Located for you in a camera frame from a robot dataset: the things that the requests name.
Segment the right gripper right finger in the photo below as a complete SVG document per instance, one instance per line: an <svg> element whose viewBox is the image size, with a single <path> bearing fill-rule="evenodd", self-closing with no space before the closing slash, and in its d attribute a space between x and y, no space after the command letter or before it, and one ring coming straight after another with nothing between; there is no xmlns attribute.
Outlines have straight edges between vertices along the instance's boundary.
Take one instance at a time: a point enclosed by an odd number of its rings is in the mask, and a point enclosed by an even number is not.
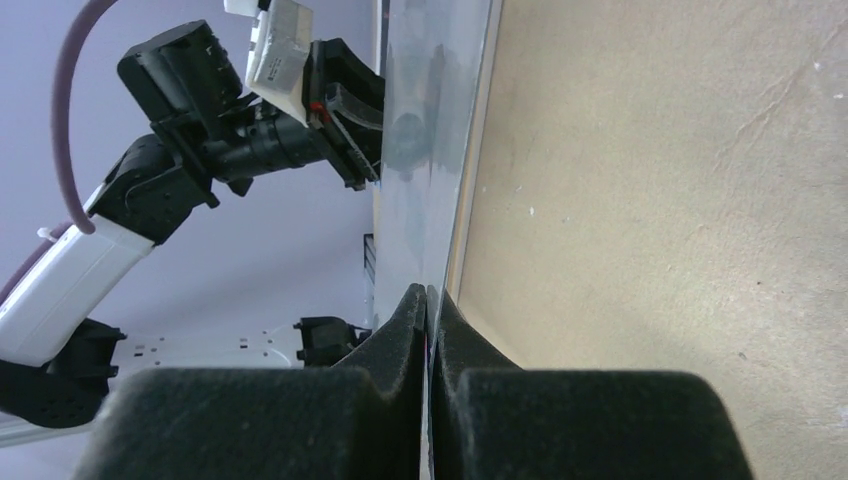
<svg viewBox="0 0 848 480"><path fill-rule="evenodd" d="M750 479L702 377L524 369L427 290L428 467L436 479Z"/></svg>

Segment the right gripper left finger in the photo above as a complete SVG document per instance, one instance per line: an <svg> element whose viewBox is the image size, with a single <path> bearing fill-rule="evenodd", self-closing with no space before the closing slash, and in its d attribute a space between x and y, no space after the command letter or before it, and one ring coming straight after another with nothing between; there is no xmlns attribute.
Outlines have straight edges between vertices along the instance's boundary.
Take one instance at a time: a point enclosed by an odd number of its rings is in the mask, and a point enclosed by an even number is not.
<svg viewBox="0 0 848 480"><path fill-rule="evenodd" d="M415 479L427 295L330 367L151 369L98 414L78 479Z"/></svg>

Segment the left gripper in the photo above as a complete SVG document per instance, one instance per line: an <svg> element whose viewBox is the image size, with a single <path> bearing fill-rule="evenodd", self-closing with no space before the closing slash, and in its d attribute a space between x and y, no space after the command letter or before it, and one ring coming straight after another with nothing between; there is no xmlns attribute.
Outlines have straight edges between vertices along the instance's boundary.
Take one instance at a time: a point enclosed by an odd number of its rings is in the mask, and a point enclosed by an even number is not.
<svg viewBox="0 0 848 480"><path fill-rule="evenodd" d="M327 161L346 188L381 177L385 80L341 38L315 40L301 125L241 79L210 26L192 21L130 48L117 72L151 131L134 141L89 206L91 217L164 243L214 182L238 196L261 175Z"/></svg>

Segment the clear acrylic sheet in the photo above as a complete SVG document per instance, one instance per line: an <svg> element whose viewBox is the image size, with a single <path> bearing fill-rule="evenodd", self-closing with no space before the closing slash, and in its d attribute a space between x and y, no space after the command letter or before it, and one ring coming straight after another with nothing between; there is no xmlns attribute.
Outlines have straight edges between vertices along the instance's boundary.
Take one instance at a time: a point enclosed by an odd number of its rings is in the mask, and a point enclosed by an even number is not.
<svg viewBox="0 0 848 480"><path fill-rule="evenodd" d="M488 38L498 1L393 1L382 176L377 192L376 326L412 283L441 305Z"/></svg>

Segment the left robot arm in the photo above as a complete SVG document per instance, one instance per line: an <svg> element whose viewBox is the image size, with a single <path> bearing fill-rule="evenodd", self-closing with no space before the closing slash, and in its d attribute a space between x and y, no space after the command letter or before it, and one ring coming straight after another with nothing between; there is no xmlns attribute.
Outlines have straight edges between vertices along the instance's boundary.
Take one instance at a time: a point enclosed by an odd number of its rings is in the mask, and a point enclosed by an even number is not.
<svg viewBox="0 0 848 480"><path fill-rule="evenodd" d="M94 229L48 231L1 295L1 410L51 430L89 423L124 333L91 313L201 205L325 161L360 191L381 174L386 83L340 38L255 22L239 75L203 20L131 47L117 73L148 118L83 207Z"/></svg>

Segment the aluminium rail frame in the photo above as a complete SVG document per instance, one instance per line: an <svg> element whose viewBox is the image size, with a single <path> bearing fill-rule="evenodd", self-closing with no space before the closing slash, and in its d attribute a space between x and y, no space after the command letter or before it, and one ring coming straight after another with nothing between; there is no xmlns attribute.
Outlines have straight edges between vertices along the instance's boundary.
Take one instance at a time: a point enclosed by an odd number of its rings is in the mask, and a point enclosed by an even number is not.
<svg viewBox="0 0 848 480"><path fill-rule="evenodd" d="M374 317L374 294L375 294L375 279L376 279L376 247L374 235L372 233L363 236L363 267L365 275L365 303L367 311L367 319L373 320Z"/></svg>

